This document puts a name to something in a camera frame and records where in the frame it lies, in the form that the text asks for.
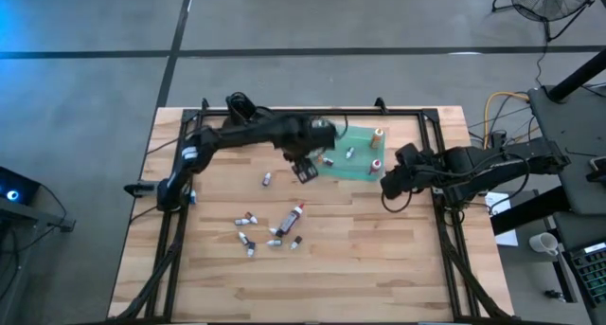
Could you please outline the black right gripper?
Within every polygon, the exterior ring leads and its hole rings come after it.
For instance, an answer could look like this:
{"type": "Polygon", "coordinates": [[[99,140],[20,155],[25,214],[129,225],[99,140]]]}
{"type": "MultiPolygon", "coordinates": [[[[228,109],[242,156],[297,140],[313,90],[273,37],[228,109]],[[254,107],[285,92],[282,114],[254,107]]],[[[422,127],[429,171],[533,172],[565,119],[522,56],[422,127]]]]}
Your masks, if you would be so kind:
{"type": "Polygon", "coordinates": [[[419,150],[408,143],[397,150],[399,170],[386,172],[381,179],[383,195],[393,200],[403,192],[437,187],[440,184],[437,171],[441,170],[437,154],[429,150],[419,150]]]}

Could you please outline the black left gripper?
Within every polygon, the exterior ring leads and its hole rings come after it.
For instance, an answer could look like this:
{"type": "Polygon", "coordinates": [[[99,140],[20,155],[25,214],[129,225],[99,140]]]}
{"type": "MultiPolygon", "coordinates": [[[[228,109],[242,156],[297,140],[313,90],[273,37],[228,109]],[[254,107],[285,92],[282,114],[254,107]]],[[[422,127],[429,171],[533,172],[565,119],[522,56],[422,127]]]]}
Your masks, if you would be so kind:
{"type": "Polygon", "coordinates": [[[292,165],[292,171],[300,183],[318,175],[312,161],[305,157],[310,153],[332,150],[337,139],[337,128],[331,122],[329,128],[317,126],[318,117],[292,116],[287,123],[285,133],[280,137],[278,148],[283,157],[292,165]]]}

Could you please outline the red-tipped food coloring bottle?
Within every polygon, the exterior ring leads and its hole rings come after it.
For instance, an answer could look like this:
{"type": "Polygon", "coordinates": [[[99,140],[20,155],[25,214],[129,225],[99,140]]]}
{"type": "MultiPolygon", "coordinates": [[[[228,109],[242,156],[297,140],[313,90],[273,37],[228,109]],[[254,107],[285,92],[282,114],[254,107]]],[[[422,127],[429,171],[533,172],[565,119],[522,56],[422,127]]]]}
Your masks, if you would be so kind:
{"type": "Polygon", "coordinates": [[[276,231],[276,235],[278,237],[282,237],[290,232],[294,224],[301,217],[303,213],[303,208],[304,205],[300,204],[289,212],[287,217],[283,220],[283,222],[280,224],[279,228],[276,231]]]}

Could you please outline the teal translucent plastic bin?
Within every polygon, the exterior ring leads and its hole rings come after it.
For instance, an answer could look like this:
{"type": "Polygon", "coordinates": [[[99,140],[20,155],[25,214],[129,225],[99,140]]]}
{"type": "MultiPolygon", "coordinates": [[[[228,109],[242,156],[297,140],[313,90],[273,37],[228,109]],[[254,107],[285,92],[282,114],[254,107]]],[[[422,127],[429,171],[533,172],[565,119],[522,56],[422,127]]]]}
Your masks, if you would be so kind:
{"type": "Polygon", "coordinates": [[[334,149],[311,153],[310,159],[316,165],[319,174],[360,181],[377,181],[381,178],[383,165],[379,172],[369,173],[370,164],[373,160],[380,159],[382,164],[384,164],[385,132],[381,145],[377,149],[370,147],[371,137],[376,129],[349,124],[345,135],[335,142],[334,149]],[[354,148],[354,154],[350,159],[346,159],[346,151],[349,147],[354,148]],[[329,167],[325,164],[318,164],[316,157],[319,154],[324,155],[325,158],[332,159],[334,165],[329,167]]]}

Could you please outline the black desk lamp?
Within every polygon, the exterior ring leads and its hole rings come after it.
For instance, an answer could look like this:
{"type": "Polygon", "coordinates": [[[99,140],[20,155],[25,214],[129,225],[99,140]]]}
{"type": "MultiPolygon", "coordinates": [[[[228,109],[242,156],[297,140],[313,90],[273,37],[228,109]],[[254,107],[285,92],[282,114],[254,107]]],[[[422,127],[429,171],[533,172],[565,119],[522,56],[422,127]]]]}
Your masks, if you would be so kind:
{"type": "Polygon", "coordinates": [[[223,127],[241,126],[270,117],[274,112],[264,106],[256,106],[242,92],[235,92],[225,99],[228,116],[223,121],[223,127]]]}

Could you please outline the white paper sheet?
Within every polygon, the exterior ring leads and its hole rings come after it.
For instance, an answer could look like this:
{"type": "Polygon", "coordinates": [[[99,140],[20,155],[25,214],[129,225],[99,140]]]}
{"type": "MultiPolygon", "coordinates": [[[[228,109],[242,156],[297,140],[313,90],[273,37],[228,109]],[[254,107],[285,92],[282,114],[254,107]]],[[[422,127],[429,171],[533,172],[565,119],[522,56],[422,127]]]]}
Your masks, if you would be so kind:
{"type": "MultiPolygon", "coordinates": [[[[488,192],[485,196],[485,202],[488,206],[490,217],[496,216],[511,208],[509,195],[501,192],[488,192]]],[[[502,246],[518,246],[517,234],[515,230],[510,230],[495,236],[495,241],[502,246]]]]}

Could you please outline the black stand beam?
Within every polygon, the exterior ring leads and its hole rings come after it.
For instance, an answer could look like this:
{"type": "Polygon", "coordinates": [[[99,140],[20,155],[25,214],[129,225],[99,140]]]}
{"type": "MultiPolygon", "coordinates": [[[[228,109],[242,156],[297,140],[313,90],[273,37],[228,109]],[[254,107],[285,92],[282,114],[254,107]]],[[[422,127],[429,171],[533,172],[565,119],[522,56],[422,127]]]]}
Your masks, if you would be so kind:
{"type": "Polygon", "coordinates": [[[546,218],[556,212],[569,212],[571,206],[563,187],[534,195],[490,218],[493,233],[500,235],[519,226],[546,218]]]}

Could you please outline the white mug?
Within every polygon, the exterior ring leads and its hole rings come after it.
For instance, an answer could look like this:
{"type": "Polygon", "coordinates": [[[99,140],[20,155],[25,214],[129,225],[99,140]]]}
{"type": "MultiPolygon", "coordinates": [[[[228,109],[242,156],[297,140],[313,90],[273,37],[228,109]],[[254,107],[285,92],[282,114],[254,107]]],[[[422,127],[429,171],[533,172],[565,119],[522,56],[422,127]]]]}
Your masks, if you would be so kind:
{"type": "Polygon", "coordinates": [[[553,257],[559,254],[558,239],[548,232],[543,232],[530,237],[528,244],[530,248],[537,253],[544,253],[553,257]]]}

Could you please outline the black side desk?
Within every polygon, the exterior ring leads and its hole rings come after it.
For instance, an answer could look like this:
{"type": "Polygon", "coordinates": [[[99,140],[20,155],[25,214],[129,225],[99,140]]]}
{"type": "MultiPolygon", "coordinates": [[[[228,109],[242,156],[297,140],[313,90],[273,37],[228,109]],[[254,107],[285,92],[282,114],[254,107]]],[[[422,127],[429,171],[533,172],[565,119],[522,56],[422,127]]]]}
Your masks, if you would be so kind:
{"type": "Polygon", "coordinates": [[[606,156],[606,98],[583,89],[564,103],[550,100],[542,89],[531,89],[528,96],[543,137],[570,160],[559,178],[571,209],[606,216],[606,186],[587,180],[593,172],[590,159],[606,156]]]}

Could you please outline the black keypad with coloured keys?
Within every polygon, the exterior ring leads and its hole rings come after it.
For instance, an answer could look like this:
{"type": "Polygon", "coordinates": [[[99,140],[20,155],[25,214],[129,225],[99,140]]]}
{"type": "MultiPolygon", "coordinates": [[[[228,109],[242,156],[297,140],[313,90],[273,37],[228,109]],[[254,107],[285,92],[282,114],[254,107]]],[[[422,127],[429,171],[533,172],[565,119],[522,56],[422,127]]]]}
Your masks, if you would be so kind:
{"type": "Polygon", "coordinates": [[[583,300],[592,309],[606,307],[606,242],[567,255],[583,300]]]}

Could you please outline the black diagonal pole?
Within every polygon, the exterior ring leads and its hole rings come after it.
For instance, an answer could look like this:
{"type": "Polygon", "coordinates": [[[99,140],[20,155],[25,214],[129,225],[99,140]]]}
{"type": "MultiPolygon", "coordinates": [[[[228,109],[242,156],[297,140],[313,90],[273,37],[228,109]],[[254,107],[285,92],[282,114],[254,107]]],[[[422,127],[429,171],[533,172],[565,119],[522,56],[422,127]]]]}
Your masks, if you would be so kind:
{"type": "Polygon", "coordinates": [[[606,48],[602,49],[587,63],[579,67],[575,72],[550,88],[547,92],[548,98],[556,103],[565,103],[567,97],[581,88],[586,82],[606,69],[606,48]]]}

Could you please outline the black floor fan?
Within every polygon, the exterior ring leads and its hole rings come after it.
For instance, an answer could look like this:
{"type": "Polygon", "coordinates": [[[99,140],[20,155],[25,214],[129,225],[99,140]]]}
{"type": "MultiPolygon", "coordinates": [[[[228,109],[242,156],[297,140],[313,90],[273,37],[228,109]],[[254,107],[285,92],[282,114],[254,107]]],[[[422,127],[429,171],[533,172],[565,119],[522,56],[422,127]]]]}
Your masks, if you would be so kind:
{"type": "Polygon", "coordinates": [[[594,0],[492,0],[491,11],[516,10],[544,27],[544,41],[558,39],[594,0]]]}

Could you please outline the black box with blue light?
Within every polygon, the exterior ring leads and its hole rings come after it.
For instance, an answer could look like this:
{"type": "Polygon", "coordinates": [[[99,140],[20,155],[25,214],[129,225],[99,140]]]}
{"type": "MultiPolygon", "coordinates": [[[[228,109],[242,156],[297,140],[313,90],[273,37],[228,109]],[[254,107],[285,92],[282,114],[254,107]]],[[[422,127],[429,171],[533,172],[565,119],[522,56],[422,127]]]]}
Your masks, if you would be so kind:
{"type": "Polygon", "coordinates": [[[29,214],[41,184],[0,166],[0,213],[29,214]]]}

